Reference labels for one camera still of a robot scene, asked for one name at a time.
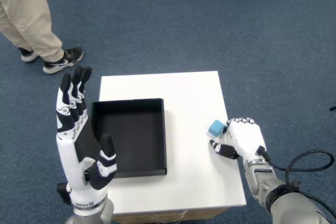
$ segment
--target shoe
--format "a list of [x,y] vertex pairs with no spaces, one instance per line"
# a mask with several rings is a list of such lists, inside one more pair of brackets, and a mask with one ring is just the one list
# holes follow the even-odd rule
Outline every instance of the shoe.
[[64,50],[64,56],[56,62],[45,61],[43,72],[47,74],[56,73],[64,68],[76,65],[83,58],[83,49],[76,47]]
[[34,51],[28,51],[22,47],[19,47],[18,49],[21,51],[21,60],[24,62],[32,62],[39,56]]

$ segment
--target small blue block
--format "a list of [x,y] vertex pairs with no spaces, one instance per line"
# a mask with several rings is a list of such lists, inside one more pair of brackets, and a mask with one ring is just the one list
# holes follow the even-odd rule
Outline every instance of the small blue block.
[[223,128],[224,124],[221,123],[219,120],[215,120],[215,122],[209,128],[209,132],[214,136],[218,136],[220,132],[222,132]]

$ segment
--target black box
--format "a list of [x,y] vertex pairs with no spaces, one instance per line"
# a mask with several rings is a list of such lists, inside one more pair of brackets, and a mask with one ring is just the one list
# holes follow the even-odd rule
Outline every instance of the black box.
[[167,174],[163,99],[94,102],[91,122],[97,140],[112,136],[116,178]]

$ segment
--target person's leg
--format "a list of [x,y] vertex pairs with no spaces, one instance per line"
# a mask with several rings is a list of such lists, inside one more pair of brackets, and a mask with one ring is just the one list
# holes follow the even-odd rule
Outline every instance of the person's leg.
[[7,36],[8,30],[5,30],[9,40],[15,44],[24,38],[26,42],[21,47],[26,50],[32,49],[45,61],[55,62],[64,56],[62,42],[51,31],[50,11],[46,0],[0,0],[0,2],[3,15],[7,15],[12,26],[15,26],[21,34],[19,36],[18,33],[13,33],[13,36]]
[[24,48],[28,51],[32,51],[31,46],[22,37],[16,27],[9,21],[7,14],[0,2],[0,31],[9,39],[14,46]]
[[0,2],[0,31],[10,40],[14,46],[20,49],[22,55],[21,60],[24,62],[32,62],[38,57],[38,54],[33,51],[25,38],[19,33],[16,27],[8,19],[7,14]]

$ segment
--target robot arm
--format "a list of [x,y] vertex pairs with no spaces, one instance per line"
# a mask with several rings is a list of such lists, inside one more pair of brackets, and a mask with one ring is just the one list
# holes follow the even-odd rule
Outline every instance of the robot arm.
[[261,155],[266,146],[260,127],[251,118],[232,119],[223,132],[229,135],[233,155],[227,145],[210,140],[219,155],[243,158],[245,176],[252,196],[272,215],[274,224],[325,224],[329,223],[318,207],[301,194],[294,185],[279,180],[273,167]]
[[110,223],[113,213],[106,185],[117,172],[116,153],[111,136],[98,142],[93,133],[84,100],[90,75],[91,68],[81,67],[72,78],[64,74],[57,95],[56,142],[67,178],[57,190],[75,213],[66,223]]

